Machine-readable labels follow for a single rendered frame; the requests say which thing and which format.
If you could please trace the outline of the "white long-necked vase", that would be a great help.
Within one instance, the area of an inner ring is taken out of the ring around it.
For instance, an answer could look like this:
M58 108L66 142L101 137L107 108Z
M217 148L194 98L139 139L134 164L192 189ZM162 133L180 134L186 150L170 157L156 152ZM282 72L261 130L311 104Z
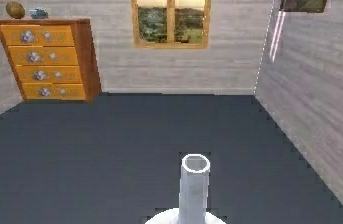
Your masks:
M187 154L181 160L179 207L160 212L145 224L226 224L207 211L210 160Z

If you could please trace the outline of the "wooden framed window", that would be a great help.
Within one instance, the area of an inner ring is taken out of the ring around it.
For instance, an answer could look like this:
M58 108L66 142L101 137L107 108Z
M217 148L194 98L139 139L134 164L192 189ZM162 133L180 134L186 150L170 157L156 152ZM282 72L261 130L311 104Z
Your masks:
M206 49L211 0L131 0L137 48Z

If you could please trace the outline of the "wooden chest of drawers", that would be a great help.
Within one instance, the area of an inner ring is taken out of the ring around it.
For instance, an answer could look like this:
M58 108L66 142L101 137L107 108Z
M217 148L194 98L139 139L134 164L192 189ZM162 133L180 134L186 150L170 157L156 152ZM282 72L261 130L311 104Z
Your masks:
M88 18L0 19L22 99L91 102L102 92Z

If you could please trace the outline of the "small blue object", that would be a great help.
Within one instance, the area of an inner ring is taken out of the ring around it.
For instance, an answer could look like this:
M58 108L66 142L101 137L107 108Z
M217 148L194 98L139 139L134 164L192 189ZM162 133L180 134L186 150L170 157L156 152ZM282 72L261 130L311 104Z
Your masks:
M41 8L35 8L29 10L32 19L47 19L48 13Z

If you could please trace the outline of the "brown round ball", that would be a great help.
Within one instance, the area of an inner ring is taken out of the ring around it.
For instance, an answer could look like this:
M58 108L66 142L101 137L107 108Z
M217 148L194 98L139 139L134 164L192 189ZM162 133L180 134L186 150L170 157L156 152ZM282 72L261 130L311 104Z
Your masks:
M14 19L22 19L25 16L24 7L16 1L9 1L6 3L6 12Z

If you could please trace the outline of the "dark framed wall picture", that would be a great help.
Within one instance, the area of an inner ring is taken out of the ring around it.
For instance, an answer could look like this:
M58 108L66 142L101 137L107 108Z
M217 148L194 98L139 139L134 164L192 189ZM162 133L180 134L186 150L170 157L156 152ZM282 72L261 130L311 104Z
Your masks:
M284 12L323 13L327 0L280 0Z

